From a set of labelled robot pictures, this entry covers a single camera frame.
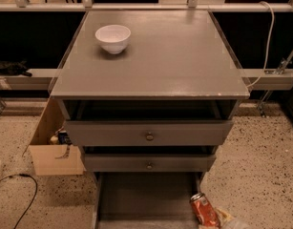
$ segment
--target can lid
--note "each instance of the can lid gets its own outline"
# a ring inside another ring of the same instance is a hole
[[[194,201],[200,199],[203,196],[204,196],[204,193],[198,193],[198,194],[192,195],[192,197],[190,199],[190,202],[194,202]]]

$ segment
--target drawer knob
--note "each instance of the drawer knob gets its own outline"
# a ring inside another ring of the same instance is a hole
[[[151,162],[149,162],[146,166],[147,170],[151,170],[153,169],[153,164]]]
[[[148,141],[152,141],[152,140],[154,140],[154,136],[152,135],[152,133],[148,133],[148,134],[146,135],[146,140],[148,140]]]

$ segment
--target cardboard box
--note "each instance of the cardboard box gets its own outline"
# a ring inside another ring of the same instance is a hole
[[[38,176],[83,175],[85,169],[77,146],[71,145],[68,158],[58,159],[57,157],[66,153],[67,145],[49,144],[63,122],[64,118],[57,102],[49,99],[29,146],[33,167]]]

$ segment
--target white cable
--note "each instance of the white cable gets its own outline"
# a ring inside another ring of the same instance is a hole
[[[271,40],[271,32],[273,29],[273,24],[274,24],[274,20],[275,20],[275,16],[274,16],[274,12],[271,8],[271,6],[267,3],[267,2],[263,2],[261,1],[260,4],[264,5],[265,7],[268,7],[271,11],[271,26],[270,26],[270,30],[269,30],[269,34],[268,34],[268,39],[267,39],[267,46],[266,46],[266,55],[265,55],[265,59],[264,59],[264,64],[262,69],[265,70],[266,69],[266,65],[267,65],[267,61],[268,61],[268,55],[269,55],[269,45],[270,45],[270,40]],[[262,77],[262,74],[250,85],[247,86],[247,88],[252,87],[254,84],[256,84]]]

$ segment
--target drawer front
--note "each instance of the drawer front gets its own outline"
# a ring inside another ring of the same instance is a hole
[[[65,128],[78,146],[221,145],[233,126],[228,121],[203,123],[136,123],[67,121]]]
[[[207,172],[215,155],[85,155],[89,172]]]

